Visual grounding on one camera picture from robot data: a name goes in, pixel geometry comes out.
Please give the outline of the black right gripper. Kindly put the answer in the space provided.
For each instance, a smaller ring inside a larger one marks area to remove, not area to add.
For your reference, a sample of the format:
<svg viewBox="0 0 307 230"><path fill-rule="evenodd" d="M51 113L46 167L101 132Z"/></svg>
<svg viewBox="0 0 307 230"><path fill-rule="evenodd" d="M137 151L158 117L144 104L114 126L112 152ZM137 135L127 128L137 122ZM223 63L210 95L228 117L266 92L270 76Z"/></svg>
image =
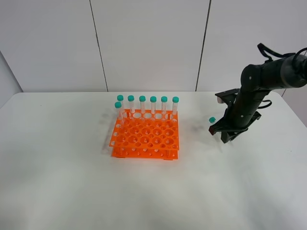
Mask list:
<svg viewBox="0 0 307 230"><path fill-rule="evenodd" d="M227 109L224 116L209 127L209 132L211 135L221 132L223 143L234 140L241 132L245 132L253 122L261 118L261 114L257 111L261 99L222 99L222 101L227 104Z"/></svg>

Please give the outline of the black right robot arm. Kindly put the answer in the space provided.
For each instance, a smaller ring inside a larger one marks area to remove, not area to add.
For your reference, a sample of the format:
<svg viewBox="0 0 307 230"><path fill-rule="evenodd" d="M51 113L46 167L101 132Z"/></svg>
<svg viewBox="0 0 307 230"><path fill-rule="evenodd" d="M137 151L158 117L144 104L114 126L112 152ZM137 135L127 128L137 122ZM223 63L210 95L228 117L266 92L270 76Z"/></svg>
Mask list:
<svg viewBox="0 0 307 230"><path fill-rule="evenodd" d="M227 143L246 132L260 119L261 103L273 90L301 88L307 83L307 57L301 52L290 53L278 60L261 65L248 65L241 74L241 87L216 94L227 104L224 116L209 127L211 135L221 133L221 141Z"/></svg>

